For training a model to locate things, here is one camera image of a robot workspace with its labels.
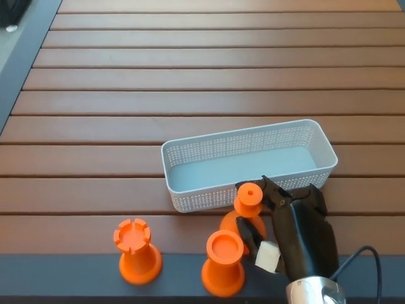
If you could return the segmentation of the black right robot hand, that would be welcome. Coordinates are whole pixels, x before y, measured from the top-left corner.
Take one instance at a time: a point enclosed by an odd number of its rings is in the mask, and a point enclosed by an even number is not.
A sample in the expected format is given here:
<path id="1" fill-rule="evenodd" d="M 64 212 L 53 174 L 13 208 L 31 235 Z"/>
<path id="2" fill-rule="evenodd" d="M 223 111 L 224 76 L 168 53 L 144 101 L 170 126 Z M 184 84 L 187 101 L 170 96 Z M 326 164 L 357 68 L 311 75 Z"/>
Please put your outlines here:
<path id="1" fill-rule="evenodd" d="M 276 270 L 289 281 L 309 276 L 329 278 L 339 267 L 335 234 L 326 220 L 323 193 L 313 184 L 284 190 L 266 176 L 236 183 L 238 193 L 246 185 L 257 185 L 259 201 L 271 210 L 273 232 L 281 253 Z"/>

